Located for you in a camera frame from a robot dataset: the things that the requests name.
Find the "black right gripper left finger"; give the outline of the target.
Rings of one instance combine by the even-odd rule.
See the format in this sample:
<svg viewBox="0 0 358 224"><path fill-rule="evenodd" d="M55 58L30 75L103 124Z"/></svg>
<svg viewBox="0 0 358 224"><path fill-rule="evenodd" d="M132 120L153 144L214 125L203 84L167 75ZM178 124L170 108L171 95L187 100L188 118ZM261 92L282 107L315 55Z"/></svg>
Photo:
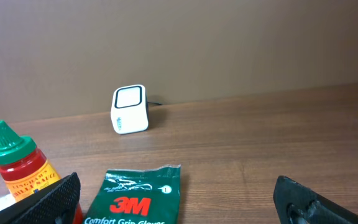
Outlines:
<svg viewBox="0 0 358 224"><path fill-rule="evenodd" d="M0 224L73 224L81 184L72 173L0 211Z"/></svg>

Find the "green 3M gloves packet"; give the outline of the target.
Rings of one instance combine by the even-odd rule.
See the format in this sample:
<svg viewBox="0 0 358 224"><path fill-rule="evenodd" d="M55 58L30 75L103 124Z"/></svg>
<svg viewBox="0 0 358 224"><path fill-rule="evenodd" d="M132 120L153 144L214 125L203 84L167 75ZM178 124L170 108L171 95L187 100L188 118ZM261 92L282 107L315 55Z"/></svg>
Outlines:
<svg viewBox="0 0 358 224"><path fill-rule="evenodd" d="M181 166L106 171L84 224L176 224Z"/></svg>

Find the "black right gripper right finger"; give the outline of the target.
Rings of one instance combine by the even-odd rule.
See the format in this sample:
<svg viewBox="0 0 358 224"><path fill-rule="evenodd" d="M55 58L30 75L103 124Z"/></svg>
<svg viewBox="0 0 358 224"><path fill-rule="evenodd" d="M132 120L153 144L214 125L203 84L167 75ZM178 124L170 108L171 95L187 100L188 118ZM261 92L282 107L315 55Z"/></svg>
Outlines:
<svg viewBox="0 0 358 224"><path fill-rule="evenodd" d="M277 178L273 202L281 224L358 224L357 214L284 175Z"/></svg>

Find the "chilli sauce bottle green cap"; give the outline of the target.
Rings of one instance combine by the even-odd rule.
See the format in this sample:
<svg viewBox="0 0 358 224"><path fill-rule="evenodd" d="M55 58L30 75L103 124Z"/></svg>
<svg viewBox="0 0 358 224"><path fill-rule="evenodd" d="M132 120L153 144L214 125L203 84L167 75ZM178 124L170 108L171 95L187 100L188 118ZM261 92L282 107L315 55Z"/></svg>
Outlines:
<svg viewBox="0 0 358 224"><path fill-rule="evenodd" d="M0 175L16 203L64 178L30 136L20 136L0 120ZM80 206L75 222L83 223Z"/></svg>

